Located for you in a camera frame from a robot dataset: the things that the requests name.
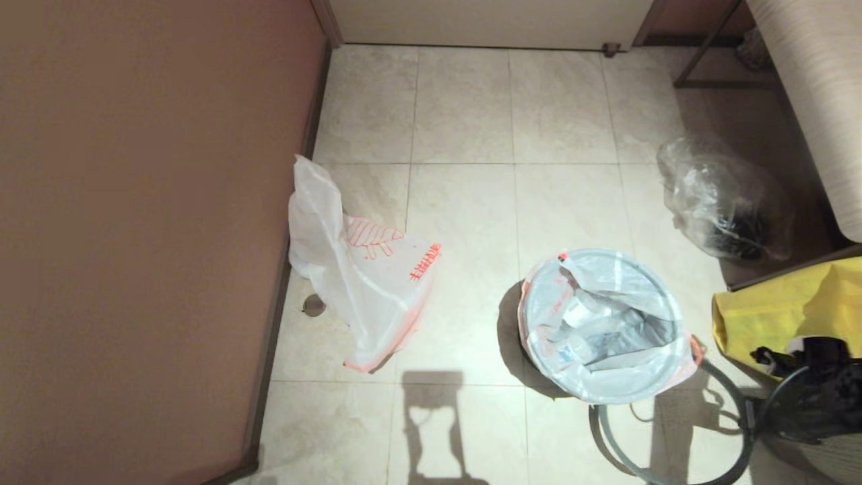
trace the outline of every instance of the clear plastic bag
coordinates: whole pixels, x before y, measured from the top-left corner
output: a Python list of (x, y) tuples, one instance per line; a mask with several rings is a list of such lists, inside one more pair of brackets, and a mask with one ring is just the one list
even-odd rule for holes
[(665, 205), (674, 225), (719, 258), (786, 260), (793, 205), (772, 176), (717, 138), (679, 138), (659, 149)]
[(344, 364), (369, 372), (411, 333), (431, 289), (440, 245), (345, 215), (341, 192), (326, 169), (299, 155), (294, 174), (290, 264), (350, 325), (356, 350)]
[(518, 323), (536, 368), (593, 404), (645, 399), (696, 370), (677, 301), (622, 253), (580, 249), (539, 263), (524, 279)]

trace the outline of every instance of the brown wall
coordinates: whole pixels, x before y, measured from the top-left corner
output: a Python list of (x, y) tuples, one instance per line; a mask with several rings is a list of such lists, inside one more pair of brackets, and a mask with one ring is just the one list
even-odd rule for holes
[(0, 6), (0, 483), (242, 464), (323, 48), (308, 0)]
[[(730, 0), (655, 0), (658, 14), (647, 35), (706, 35), (715, 26)], [(754, 19), (743, 2), (721, 31), (722, 35), (742, 35), (754, 26)]]

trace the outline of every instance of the metal stand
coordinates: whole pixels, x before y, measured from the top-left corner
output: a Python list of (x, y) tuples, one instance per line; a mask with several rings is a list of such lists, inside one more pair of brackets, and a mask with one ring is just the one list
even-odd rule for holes
[(721, 32), (725, 25), (728, 24), (730, 17), (733, 16), (736, 9), (739, 8), (742, 0), (732, 0), (728, 7), (721, 13), (718, 23), (713, 27), (712, 31), (707, 35), (697, 52), (685, 66), (682, 73), (679, 74), (677, 80), (673, 81), (673, 86), (677, 88), (711, 88), (711, 89), (772, 89), (776, 83), (771, 81), (711, 81), (711, 80), (689, 80), (688, 77), (694, 71), (697, 63), (706, 54), (709, 46), (715, 40), (715, 37)]

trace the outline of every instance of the white door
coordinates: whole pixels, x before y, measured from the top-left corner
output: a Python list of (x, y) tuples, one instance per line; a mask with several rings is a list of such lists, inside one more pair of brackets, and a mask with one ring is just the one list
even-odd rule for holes
[(329, 0), (345, 42), (628, 50), (653, 0)]

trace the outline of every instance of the floor drain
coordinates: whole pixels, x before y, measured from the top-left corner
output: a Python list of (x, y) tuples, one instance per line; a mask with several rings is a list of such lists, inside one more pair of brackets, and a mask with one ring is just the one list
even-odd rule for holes
[(326, 304), (317, 293), (312, 294), (303, 302), (303, 313), (309, 317), (317, 317), (326, 310)]

